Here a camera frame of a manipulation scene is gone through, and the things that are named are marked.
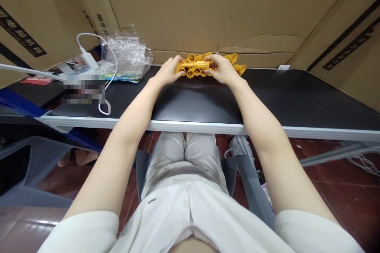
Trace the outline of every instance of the left hand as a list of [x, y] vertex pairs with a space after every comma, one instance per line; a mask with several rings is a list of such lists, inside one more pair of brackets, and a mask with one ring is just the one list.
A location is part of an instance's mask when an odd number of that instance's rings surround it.
[[179, 77], [181, 77], [184, 74], [183, 71], [174, 73], [174, 69], [177, 66], [178, 62], [183, 62], [182, 57], [179, 55], [177, 55], [174, 59], [172, 57], [169, 58], [167, 62], [161, 66], [157, 74], [153, 77], [155, 81], [157, 81], [162, 86], [165, 86], [167, 84], [173, 83]]

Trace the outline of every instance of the chair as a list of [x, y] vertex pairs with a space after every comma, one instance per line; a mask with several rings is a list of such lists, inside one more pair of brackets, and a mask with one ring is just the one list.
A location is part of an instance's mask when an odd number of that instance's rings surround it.
[[[141, 193], [146, 182], [146, 172], [150, 165], [151, 159], [152, 155], [142, 152], [141, 150], [137, 150], [136, 180], [140, 202]], [[256, 170], [250, 162], [249, 157], [246, 155], [236, 155], [227, 159], [221, 159], [221, 164], [230, 196], [233, 195], [235, 189], [236, 170], [239, 170], [243, 182], [244, 192], [247, 196], [249, 210], [265, 222], [272, 230], [274, 230], [274, 213], [265, 192], [261, 187]]]
[[7, 173], [8, 177], [19, 175], [21, 180], [0, 196], [0, 206], [69, 207], [72, 203], [71, 199], [35, 187], [72, 148], [93, 150], [40, 136], [31, 136], [0, 150], [0, 165], [4, 167], [3, 169], [17, 163], [15, 160], [12, 161], [14, 159], [12, 154], [27, 146], [30, 146], [27, 168], [17, 169], [15, 173]]

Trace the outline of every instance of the cardboard box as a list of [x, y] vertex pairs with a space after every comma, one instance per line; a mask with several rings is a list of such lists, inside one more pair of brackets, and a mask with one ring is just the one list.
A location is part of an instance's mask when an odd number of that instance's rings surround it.
[[327, 54], [311, 73], [380, 112], [379, 59], [380, 6]]
[[154, 63], [168, 54], [218, 51], [237, 52], [250, 67], [286, 64], [337, 1], [82, 0], [106, 26], [134, 24], [158, 54]]
[[[76, 35], [94, 33], [80, 0], [0, 0], [0, 5], [0, 42], [36, 70], [47, 70], [80, 54]], [[81, 44], [92, 49], [100, 42], [96, 37], [82, 37]], [[26, 76], [0, 72], [0, 88]]]
[[338, 0], [288, 62], [293, 69], [306, 70], [376, 0]]

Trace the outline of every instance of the shirt sleeve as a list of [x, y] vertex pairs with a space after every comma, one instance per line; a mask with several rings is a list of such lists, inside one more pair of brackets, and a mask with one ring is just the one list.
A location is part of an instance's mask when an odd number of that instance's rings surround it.
[[80, 213], [55, 226], [38, 253], [109, 252], [116, 242], [118, 216], [110, 211]]
[[355, 239], [342, 227], [313, 213], [282, 211], [276, 217], [275, 230], [298, 253], [364, 253]]

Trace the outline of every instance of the cable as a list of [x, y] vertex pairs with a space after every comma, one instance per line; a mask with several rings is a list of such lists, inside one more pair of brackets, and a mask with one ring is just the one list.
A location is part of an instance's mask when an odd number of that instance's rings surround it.
[[8, 64], [0, 64], [0, 69], [12, 70], [12, 71], [17, 71], [17, 72], [25, 72], [25, 73], [40, 75], [40, 76], [49, 77], [49, 78], [52, 78], [52, 79], [59, 80], [59, 81], [63, 82], [63, 78], [61, 78], [59, 76], [56, 76], [56, 75], [53, 75], [53, 74], [49, 74], [49, 73], [45, 73], [45, 72], [38, 71], [38, 70], [34, 70], [34, 69], [23, 68], [23, 67], [8, 65]]
[[[353, 159], [359, 159], [359, 161], [362, 164], [357, 163]], [[352, 164], [359, 166], [364, 171], [380, 177], [380, 171], [376, 168], [376, 166], [370, 160], [365, 158], [362, 154], [347, 158], [347, 160], [350, 161]]]
[[[83, 54], [86, 54], [87, 52], [86, 52], [86, 50], [85, 50], [84, 48], [82, 48], [82, 46], [81, 46], [80, 43], [79, 43], [79, 37], [82, 36], [82, 35], [96, 36], [96, 37], [100, 38], [101, 40], [103, 40], [103, 41], [108, 45], [108, 48], [110, 49], [110, 51], [112, 52], [112, 55], [113, 55], [114, 58], [115, 58], [115, 63], [116, 63], [115, 72], [114, 72], [114, 75], [113, 75], [112, 78], [111, 78], [111, 81], [110, 81], [110, 82], [107, 84], [107, 86], [105, 87], [105, 89], [104, 89], [104, 92], [105, 92], [105, 91], [107, 90], [107, 88], [111, 85], [111, 82], [112, 82], [112, 81], [114, 80], [114, 78], [115, 78], [116, 72], [117, 72], [117, 70], [118, 70], [118, 59], [117, 59], [117, 57], [116, 57], [114, 51], [112, 50], [111, 46], [108, 44], [108, 42], [107, 42], [104, 38], [102, 38], [101, 36], [98, 36], [98, 35], [96, 35], [96, 34], [90, 34], [90, 33], [81, 33], [81, 34], [78, 34], [78, 35], [76, 36], [76, 42], [78, 43], [78, 46], [79, 46], [79, 48], [80, 48], [80, 50], [81, 50], [81, 52], [82, 52]], [[106, 100], [106, 105], [108, 106], [108, 113], [105, 113], [105, 112], [103, 112], [103, 111], [101, 110], [101, 108], [100, 108], [101, 104], [98, 105], [98, 110], [99, 110], [99, 112], [101, 112], [102, 114], [110, 115], [110, 114], [111, 114], [111, 104], [110, 104], [107, 100]]]

